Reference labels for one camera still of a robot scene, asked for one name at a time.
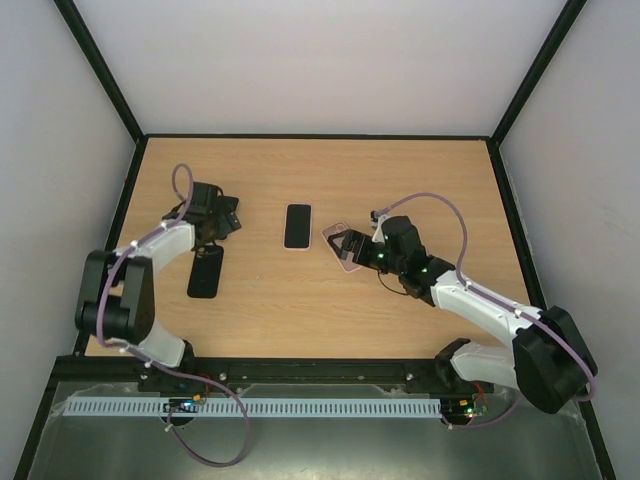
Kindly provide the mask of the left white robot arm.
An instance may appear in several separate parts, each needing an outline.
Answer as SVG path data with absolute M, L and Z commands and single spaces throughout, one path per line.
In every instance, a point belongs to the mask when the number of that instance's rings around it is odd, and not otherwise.
M 146 363 L 182 368 L 194 356 L 193 346 L 158 319 L 155 277 L 192 252 L 186 293 L 195 299 L 215 298 L 224 258 L 219 243 L 241 229 L 238 206 L 239 199 L 220 187 L 196 182 L 189 206 L 173 207 L 150 234 L 128 247 L 89 253 L 75 313 L 79 332 Z

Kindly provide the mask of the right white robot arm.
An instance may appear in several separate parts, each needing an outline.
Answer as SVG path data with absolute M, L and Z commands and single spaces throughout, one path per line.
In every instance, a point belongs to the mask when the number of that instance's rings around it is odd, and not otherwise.
M 465 318 L 499 341 L 488 347 L 462 339 L 442 352 L 436 379 L 455 392 L 479 381 L 519 391 L 539 410 L 555 414 L 589 391 L 597 366 L 572 316 L 501 296 L 429 254 L 406 216 L 382 216 L 371 235 L 342 227 L 322 233 L 343 263 L 397 277 L 404 293 Z

